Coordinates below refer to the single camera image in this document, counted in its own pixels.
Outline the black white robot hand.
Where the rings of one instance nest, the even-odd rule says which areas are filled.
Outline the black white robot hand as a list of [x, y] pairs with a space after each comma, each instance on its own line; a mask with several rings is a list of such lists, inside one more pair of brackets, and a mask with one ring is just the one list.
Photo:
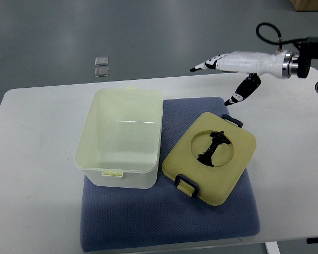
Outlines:
[[260, 76], [270, 74], [276, 78], [289, 78], [294, 54], [280, 51], [274, 54], [234, 51], [216, 55], [190, 69], [191, 72], [215, 69], [222, 72], [248, 74], [234, 94], [224, 103], [229, 106], [247, 99], [261, 84]]

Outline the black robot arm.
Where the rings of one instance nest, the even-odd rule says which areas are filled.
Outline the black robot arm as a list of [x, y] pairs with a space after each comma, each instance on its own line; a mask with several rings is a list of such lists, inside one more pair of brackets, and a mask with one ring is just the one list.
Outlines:
[[[262, 26], [268, 26], [274, 29], [278, 40], [271, 41], [263, 37], [260, 33], [260, 28]], [[290, 74], [296, 74], [298, 78], [306, 78], [308, 76], [308, 73], [310, 72], [311, 61], [313, 59], [318, 59], [318, 37], [306, 37], [284, 41], [282, 39], [280, 30], [275, 25], [268, 22], [262, 22], [258, 24], [255, 32], [260, 40], [277, 46], [278, 51], [282, 50], [283, 45], [292, 44], [298, 50], [298, 53], [291, 57], [291, 60], [289, 61], [288, 72]], [[318, 93], [318, 82], [315, 84], [315, 90]]]

